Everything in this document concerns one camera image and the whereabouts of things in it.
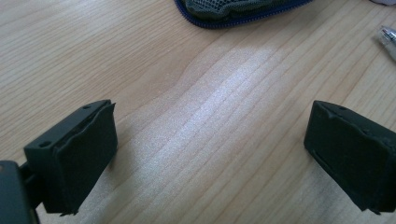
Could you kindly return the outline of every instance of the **blue zipper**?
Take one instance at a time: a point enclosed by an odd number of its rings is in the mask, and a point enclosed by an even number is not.
[[[201,21],[201,20],[197,19],[196,17],[193,17],[190,14],[190,12],[186,9],[186,7],[181,2],[181,0],[175,0],[175,3],[177,5],[177,8],[180,11],[181,15],[183,15],[183,17],[187,21],[191,22],[192,24],[202,27],[202,28],[206,28],[206,29],[222,29],[222,28],[228,28],[228,27],[239,25],[239,24],[243,24],[243,23],[247,23],[247,22],[251,22],[251,21],[256,21],[256,20],[259,20],[262,18],[274,16],[276,14],[279,14],[279,13],[282,13],[285,11],[289,11],[289,10],[295,9],[297,7],[301,7],[301,6],[306,5],[312,1],[313,0],[297,0],[297,1],[293,1],[290,4],[272,8],[270,10],[265,10],[263,12],[259,12],[259,13],[256,13],[256,14],[253,14],[250,16],[246,16],[244,18],[230,19],[229,21],[219,21],[219,22]]]

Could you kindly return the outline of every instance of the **light wood grain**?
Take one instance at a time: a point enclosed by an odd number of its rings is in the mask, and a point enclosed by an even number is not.
[[[314,1],[225,30],[171,0],[0,2],[0,158],[100,99],[115,160],[71,217],[43,223],[396,223],[349,200],[304,149],[314,100],[396,131],[396,8]]]

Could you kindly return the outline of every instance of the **pen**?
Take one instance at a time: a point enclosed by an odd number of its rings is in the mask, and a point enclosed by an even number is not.
[[[382,26],[378,31],[378,38],[389,52],[390,57],[396,61],[396,30],[388,26]]]

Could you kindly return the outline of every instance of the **black mesh fabric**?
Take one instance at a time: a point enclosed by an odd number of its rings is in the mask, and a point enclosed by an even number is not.
[[[222,20],[231,14],[243,15],[255,10],[277,7],[292,0],[182,0],[186,9],[202,20]]]

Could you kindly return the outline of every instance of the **mesh pouch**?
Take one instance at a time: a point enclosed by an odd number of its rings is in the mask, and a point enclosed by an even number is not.
[[[310,1],[312,0],[175,0],[188,21],[212,29],[255,21]]]

